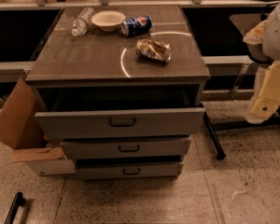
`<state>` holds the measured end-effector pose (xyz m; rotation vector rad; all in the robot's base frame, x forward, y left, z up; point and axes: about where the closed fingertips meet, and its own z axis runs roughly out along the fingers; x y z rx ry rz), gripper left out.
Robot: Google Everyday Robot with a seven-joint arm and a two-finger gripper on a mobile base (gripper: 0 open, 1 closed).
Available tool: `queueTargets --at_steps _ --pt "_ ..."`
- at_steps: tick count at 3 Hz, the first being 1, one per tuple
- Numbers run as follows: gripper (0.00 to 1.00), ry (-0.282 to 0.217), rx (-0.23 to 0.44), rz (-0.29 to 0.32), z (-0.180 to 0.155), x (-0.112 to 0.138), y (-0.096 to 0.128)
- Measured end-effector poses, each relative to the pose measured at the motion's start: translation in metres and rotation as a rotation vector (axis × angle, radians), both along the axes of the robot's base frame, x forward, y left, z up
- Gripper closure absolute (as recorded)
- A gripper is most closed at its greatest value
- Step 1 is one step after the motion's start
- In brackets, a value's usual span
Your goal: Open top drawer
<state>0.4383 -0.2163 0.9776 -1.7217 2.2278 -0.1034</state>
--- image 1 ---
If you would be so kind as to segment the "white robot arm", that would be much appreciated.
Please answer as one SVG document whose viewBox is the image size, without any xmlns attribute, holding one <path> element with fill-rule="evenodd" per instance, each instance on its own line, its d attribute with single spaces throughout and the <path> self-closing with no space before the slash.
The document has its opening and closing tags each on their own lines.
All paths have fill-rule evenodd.
<svg viewBox="0 0 280 224">
<path fill-rule="evenodd" d="M 280 3 L 265 21 L 244 36 L 244 42 L 250 45 L 261 44 L 263 54 L 273 59 L 273 63 L 264 71 L 264 79 L 245 115 L 249 123 L 259 124 L 280 106 Z"/>
</svg>

